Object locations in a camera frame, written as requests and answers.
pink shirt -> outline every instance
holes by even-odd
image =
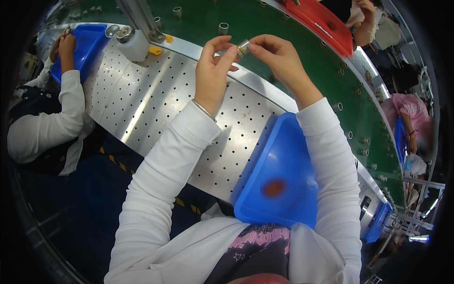
[[[392,100],[399,116],[404,113],[410,117],[411,126],[416,134],[424,122],[431,121],[427,107],[420,98],[412,94],[392,94]]]

yellow cap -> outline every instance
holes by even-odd
[[[173,36],[166,35],[166,42],[172,42],[172,41],[173,41]]]
[[[159,47],[151,45],[148,48],[148,52],[151,53],[151,54],[154,54],[154,55],[160,55],[163,51]]]

green conveyor belt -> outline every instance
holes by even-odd
[[[404,193],[401,173],[392,141],[385,135],[381,115],[375,111],[373,102],[364,88],[356,95],[359,80],[354,73],[346,69],[345,75],[338,74],[342,59],[328,46],[321,47],[320,39],[306,27],[293,19],[283,19],[283,13],[270,6],[262,8],[256,0],[192,0],[192,1],[148,1],[153,16],[161,17],[163,33],[203,46],[206,41],[218,35],[218,25],[226,22],[230,25],[228,34],[231,42],[240,43],[260,34],[276,35],[293,43],[298,51],[306,72],[322,94],[331,104],[341,102],[343,111],[338,117],[344,131],[352,131],[349,140],[351,149],[360,162],[377,178],[382,174],[387,182],[377,181],[380,188],[388,187],[396,205],[404,205]],[[77,21],[110,22],[128,25],[127,18],[116,9],[112,0],[80,1],[58,15],[59,24],[75,22],[68,18],[70,13],[82,13],[91,6],[101,5],[103,13],[89,13]],[[181,18],[173,15],[173,8],[183,9]],[[280,82],[273,82],[270,68],[253,55],[245,56],[241,65],[257,75],[272,82],[276,87],[288,93]],[[363,138],[370,138],[370,145],[362,144]],[[368,149],[368,157],[361,156],[362,149]],[[377,170],[371,170],[370,164],[377,164]]]

white plastic bottle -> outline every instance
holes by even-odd
[[[130,61],[142,62],[148,55],[150,44],[141,30],[127,25],[117,33],[118,50]]]

hand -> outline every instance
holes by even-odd
[[[365,20],[375,21],[375,7],[370,0],[356,0],[356,6],[363,12]]]
[[[76,37],[72,34],[67,35],[66,37],[60,38],[59,43],[59,54],[60,58],[73,57],[74,50],[76,48]]]
[[[409,155],[416,154],[418,147],[416,146],[416,137],[414,134],[410,135],[410,140],[407,140],[407,152]]]
[[[55,63],[57,61],[57,56],[59,52],[59,45],[60,45],[60,39],[66,37],[66,31],[69,29],[67,27],[59,36],[58,38],[54,41],[54,44],[52,44],[52,49],[50,50],[49,53],[49,58],[52,63]]]
[[[294,95],[299,109],[323,98],[306,74],[291,42],[274,35],[258,35],[249,42],[250,52],[270,66],[274,75]]]
[[[227,43],[232,37],[222,35],[209,40],[203,47],[196,67],[196,93],[194,100],[213,117],[221,108],[227,85],[227,72],[238,71],[232,66],[238,62],[236,45]],[[214,56],[215,52],[227,50],[224,55]]]

